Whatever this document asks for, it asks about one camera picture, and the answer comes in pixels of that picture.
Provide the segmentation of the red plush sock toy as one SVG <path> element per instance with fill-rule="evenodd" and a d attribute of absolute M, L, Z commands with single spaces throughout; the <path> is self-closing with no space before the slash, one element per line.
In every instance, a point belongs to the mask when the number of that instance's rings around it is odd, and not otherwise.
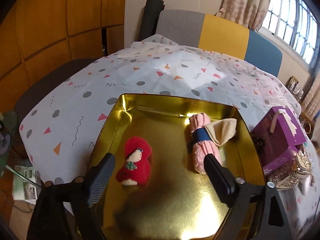
<path fill-rule="evenodd" d="M 152 148 L 141 137 L 130 138 L 124 146 L 124 165 L 116 174 L 116 180 L 125 186 L 145 187 L 151 173 Z"/>

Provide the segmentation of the pink rolled towel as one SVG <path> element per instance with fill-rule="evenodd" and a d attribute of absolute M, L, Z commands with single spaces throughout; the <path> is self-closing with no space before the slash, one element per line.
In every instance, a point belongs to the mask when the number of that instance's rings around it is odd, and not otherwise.
<path fill-rule="evenodd" d="M 208 132 L 204 128 L 210 123 L 210 118 L 206 113 L 194 114 L 189 118 L 190 131 L 193 137 L 193 166 L 199 174 L 206 174 L 204 169 L 204 158 L 212 154 L 217 161 L 222 164 L 218 147 L 210 139 Z"/>

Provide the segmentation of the beige folded cloth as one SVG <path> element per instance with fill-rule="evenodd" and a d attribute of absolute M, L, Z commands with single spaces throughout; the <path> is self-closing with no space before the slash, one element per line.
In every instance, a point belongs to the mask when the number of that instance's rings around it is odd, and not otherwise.
<path fill-rule="evenodd" d="M 204 128 L 213 143 L 221 147 L 236 135 L 236 126 L 235 118 L 227 118 L 206 124 Z"/>

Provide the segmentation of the gold metal tray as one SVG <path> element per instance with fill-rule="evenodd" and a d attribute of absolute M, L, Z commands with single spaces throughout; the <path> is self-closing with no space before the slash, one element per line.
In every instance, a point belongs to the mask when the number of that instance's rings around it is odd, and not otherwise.
<path fill-rule="evenodd" d="M 107 239 L 212 239 L 228 212 L 209 178 L 193 168 L 189 118 L 206 113 L 212 120 L 235 118 L 236 135 L 220 148 L 221 160 L 235 177 L 264 185 L 258 155 L 239 108 L 215 102 L 151 94 L 123 94 L 108 115 L 89 162 L 112 153 L 124 164 L 131 137 L 152 148 L 146 186 L 123 186 L 115 176 L 95 215 Z"/>

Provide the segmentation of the patterned tablecloth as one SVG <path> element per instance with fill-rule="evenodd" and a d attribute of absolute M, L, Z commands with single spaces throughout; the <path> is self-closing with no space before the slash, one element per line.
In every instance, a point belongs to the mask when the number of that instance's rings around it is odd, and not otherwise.
<path fill-rule="evenodd" d="M 271 107 L 287 107 L 297 120 L 302 111 L 295 97 L 272 74 L 236 57 L 181 46 L 161 35 L 88 63 L 75 74 L 58 75 L 51 89 L 34 85 L 34 90 L 32 98 L 42 96 L 42 100 L 26 103 L 20 136 L 41 179 L 53 184 L 39 195 L 29 239 L 69 239 L 64 209 L 74 213 L 84 239 L 107 239 L 95 215 L 99 202 L 92 207 L 87 204 L 86 174 L 93 167 L 89 162 L 99 134 L 123 94 L 175 96 L 238 107 L 250 137 Z M 269 215 L 272 200 L 267 199 L 261 205 L 263 213 L 253 217 L 253 222 L 260 224 L 259 235 L 266 239 L 303 239 L 317 224 L 319 158 L 304 135 L 313 163 L 311 179 L 304 182 L 306 194 L 297 186 L 278 190 L 245 180 L 244 185 L 237 185 L 238 197 L 244 201 L 249 200 L 251 187 L 273 192 L 278 214 Z M 241 219 L 245 213 L 243 207 L 228 207 L 212 239 L 223 232 L 231 239 L 246 237 L 249 228 L 232 226 L 230 221 Z"/>

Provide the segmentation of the purple box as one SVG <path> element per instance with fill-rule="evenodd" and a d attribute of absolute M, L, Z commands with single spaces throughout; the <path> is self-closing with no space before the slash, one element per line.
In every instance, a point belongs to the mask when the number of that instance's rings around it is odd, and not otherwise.
<path fill-rule="evenodd" d="M 263 173 L 272 174 L 292 161 L 306 142 L 298 120 L 287 107 L 271 107 L 251 131 Z"/>

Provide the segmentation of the ornate silver tissue box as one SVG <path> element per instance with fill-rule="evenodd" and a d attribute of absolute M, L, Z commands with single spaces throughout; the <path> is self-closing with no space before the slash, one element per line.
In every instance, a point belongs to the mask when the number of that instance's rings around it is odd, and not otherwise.
<path fill-rule="evenodd" d="M 282 167 L 273 171 L 267 178 L 277 189 L 289 190 L 294 186 L 311 179 L 313 163 L 305 144 L 295 154 L 294 158 Z"/>

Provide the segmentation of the multicolour sofa backrest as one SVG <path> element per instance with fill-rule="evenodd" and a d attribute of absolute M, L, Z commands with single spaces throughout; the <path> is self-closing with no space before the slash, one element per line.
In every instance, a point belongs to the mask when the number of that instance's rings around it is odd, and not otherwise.
<path fill-rule="evenodd" d="M 156 34 L 181 46 L 200 48 L 236 57 L 278 76 L 281 50 L 255 31 L 223 18 L 187 10 L 163 10 Z"/>

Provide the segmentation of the black rolled mat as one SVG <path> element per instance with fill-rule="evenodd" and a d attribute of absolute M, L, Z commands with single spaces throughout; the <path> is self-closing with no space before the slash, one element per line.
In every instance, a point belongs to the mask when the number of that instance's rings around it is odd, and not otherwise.
<path fill-rule="evenodd" d="M 142 41 L 156 33 L 159 15 L 164 10 L 163 0 L 146 0 L 138 34 L 138 41 Z"/>

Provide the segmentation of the window with bars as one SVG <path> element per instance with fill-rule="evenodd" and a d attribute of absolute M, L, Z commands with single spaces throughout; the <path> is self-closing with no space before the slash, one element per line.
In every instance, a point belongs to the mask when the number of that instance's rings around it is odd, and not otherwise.
<path fill-rule="evenodd" d="M 271 0 L 262 27 L 314 68 L 319 49 L 318 22 L 303 0 Z"/>

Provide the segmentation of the beige curtain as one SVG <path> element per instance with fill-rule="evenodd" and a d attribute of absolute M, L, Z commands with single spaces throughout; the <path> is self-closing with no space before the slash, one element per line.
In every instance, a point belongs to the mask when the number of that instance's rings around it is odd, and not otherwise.
<path fill-rule="evenodd" d="M 223 0 L 216 16 L 259 31 L 271 0 Z"/>

